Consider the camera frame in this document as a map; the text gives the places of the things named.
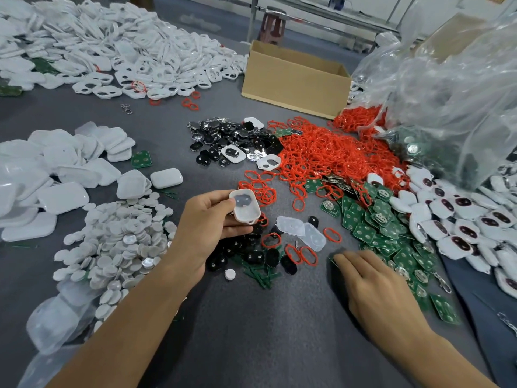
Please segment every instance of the left hand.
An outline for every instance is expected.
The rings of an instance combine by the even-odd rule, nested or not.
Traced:
[[[229,199],[233,190],[215,190],[194,196],[187,201],[176,235],[167,254],[181,261],[194,274],[196,283],[205,272],[205,262],[219,240],[245,235],[253,226],[238,222],[229,215],[235,208],[235,199]]]

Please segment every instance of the white wall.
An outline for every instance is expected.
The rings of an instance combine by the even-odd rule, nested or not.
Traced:
[[[205,5],[214,6],[219,9],[223,9],[225,11],[230,11],[237,13],[242,16],[249,16],[250,9],[245,8],[243,6],[237,6],[230,4],[229,2],[219,1],[219,0],[192,0]],[[362,11],[365,14],[374,16],[379,19],[386,20],[388,19],[393,7],[395,6],[397,0],[349,0],[352,3],[352,7],[354,11]],[[417,0],[419,4],[421,4],[425,19],[422,23],[422,34],[430,34],[434,32],[439,26],[441,26],[444,22],[453,17],[457,12],[462,12],[467,15],[476,16],[483,19],[494,19],[501,14],[508,14],[517,9],[517,0],[506,0],[503,4],[495,4],[488,0]],[[411,0],[401,0],[396,11],[391,18],[391,22],[397,24],[402,16],[404,15],[405,10],[409,6]],[[280,4],[273,0],[259,0],[259,6],[274,6],[276,8],[283,9],[289,15],[296,16],[299,18],[310,20],[314,23],[319,23],[322,25],[326,25],[328,27],[332,27],[338,30],[346,31],[354,35],[361,36],[363,38],[372,40],[375,38],[371,32],[367,32],[362,29],[357,29],[355,27],[346,26],[344,24],[339,24],[336,22],[332,22],[330,20],[320,18],[319,16],[311,15],[310,13],[306,13],[300,10],[296,10],[294,8],[289,8],[286,5]],[[345,3],[345,7],[350,8],[350,2]],[[257,12],[257,19],[262,20],[262,13]],[[336,43],[345,43],[346,41],[338,34],[334,34],[331,32],[325,32],[323,30],[309,27],[307,25],[303,25],[301,23],[295,22],[287,22],[286,27],[290,30],[294,30],[297,32],[301,32],[316,38],[326,39],[331,42]]]

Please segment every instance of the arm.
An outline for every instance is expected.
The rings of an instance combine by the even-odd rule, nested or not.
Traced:
[[[349,307],[372,341],[427,388],[494,388],[427,324],[405,280],[372,251],[334,260],[345,278]]]
[[[219,239],[253,230],[227,216],[235,208],[235,200],[228,199],[230,192],[214,191],[186,203],[160,264],[130,291],[47,388],[138,385],[179,306],[203,277],[205,261]]]

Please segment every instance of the floor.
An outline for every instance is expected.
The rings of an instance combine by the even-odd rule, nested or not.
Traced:
[[[217,35],[234,41],[246,40],[249,19],[245,16],[189,0],[155,0],[155,8],[160,18],[173,24],[181,22],[182,20],[184,23],[184,19],[181,19],[182,15],[194,15],[195,18],[203,19],[206,23],[219,26],[220,29],[213,32]],[[255,21],[255,33],[258,33],[260,23],[259,20]],[[198,24],[189,24],[188,26],[196,32],[199,32],[201,29]],[[202,31],[207,32],[209,36],[211,34],[210,30]],[[364,57],[358,53],[339,47],[335,43],[291,30],[285,31],[282,46],[314,54],[330,61],[338,61],[345,65],[347,71],[350,73],[355,70],[360,60]]]

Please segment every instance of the gray table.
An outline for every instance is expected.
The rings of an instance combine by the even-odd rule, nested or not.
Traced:
[[[238,44],[224,41],[237,49]],[[69,132],[93,120],[98,125],[122,127],[137,142],[138,149],[149,150],[153,166],[142,169],[145,175],[176,167],[184,176],[178,187],[179,200],[160,197],[175,210],[178,222],[185,201],[212,189],[237,187],[245,169],[254,169],[248,161],[221,168],[205,168],[195,162],[191,152],[190,120],[213,116],[257,117],[285,121],[297,113],[273,105],[245,99],[240,95],[242,78],[223,81],[197,101],[200,110],[181,106],[181,98],[151,106],[146,100],[119,97],[101,100],[73,93],[69,86],[53,91],[37,88],[23,97],[0,99],[0,140],[27,138],[35,129],[62,128]],[[131,104],[132,115],[124,114],[121,103]],[[307,116],[319,125],[326,121]],[[116,166],[131,169],[128,161]],[[339,276],[327,257],[343,248],[357,248],[357,242],[337,220],[319,209],[320,199],[310,195],[307,208],[297,213],[291,208],[293,195],[284,182],[275,182],[277,201],[266,208],[270,222],[278,215],[307,220],[320,219],[320,228],[340,231],[340,245],[328,244],[321,252],[317,267],[302,266],[295,276],[283,274],[271,290],[237,269],[233,282],[221,273],[207,273],[181,307],[184,320],[173,323],[155,359],[144,376],[142,387],[396,387],[412,386],[410,379],[397,370],[373,346],[351,318],[340,290]],[[100,204],[116,200],[116,185],[88,190],[90,200]],[[81,209],[60,215],[55,232],[29,241],[32,249],[0,245],[0,378],[1,386],[15,387],[36,351],[25,332],[25,323],[43,300],[56,295],[52,273],[62,267],[53,261],[62,240],[84,226]],[[434,290],[443,292],[437,287]],[[453,296],[458,310],[461,305]],[[450,326],[431,310],[426,313],[433,329],[448,338],[477,368],[488,375],[478,344],[468,324]],[[461,312],[463,321],[466,316]]]

